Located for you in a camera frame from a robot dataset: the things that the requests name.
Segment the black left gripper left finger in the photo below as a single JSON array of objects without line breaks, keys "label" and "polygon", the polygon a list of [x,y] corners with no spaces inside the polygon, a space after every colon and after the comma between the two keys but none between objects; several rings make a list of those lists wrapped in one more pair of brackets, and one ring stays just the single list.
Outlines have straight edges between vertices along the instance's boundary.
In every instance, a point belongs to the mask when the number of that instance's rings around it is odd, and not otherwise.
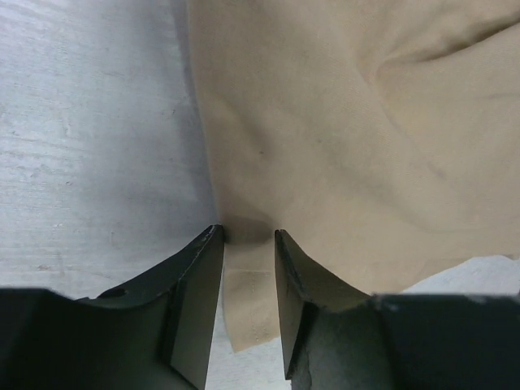
[{"label": "black left gripper left finger", "polygon": [[223,267],[223,229],[100,296],[1,291],[4,389],[203,389]]}]

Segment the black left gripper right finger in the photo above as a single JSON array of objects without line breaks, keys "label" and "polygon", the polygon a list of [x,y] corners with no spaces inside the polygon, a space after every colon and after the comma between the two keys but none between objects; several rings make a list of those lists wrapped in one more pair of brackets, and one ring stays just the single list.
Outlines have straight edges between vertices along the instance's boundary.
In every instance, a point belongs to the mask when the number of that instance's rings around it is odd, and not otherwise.
[{"label": "black left gripper right finger", "polygon": [[353,288],[275,233],[284,374],[294,389],[516,389],[519,299]]}]

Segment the beige t shirt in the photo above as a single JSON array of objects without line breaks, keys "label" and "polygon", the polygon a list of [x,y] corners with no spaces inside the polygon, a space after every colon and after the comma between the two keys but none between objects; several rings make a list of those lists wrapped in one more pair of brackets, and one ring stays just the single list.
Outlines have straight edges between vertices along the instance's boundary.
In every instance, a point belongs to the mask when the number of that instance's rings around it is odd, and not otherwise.
[{"label": "beige t shirt", "polygon": [[191,1],[241,351],[280,333],[274,232],[367,293],[519,254],[516,1]]}]

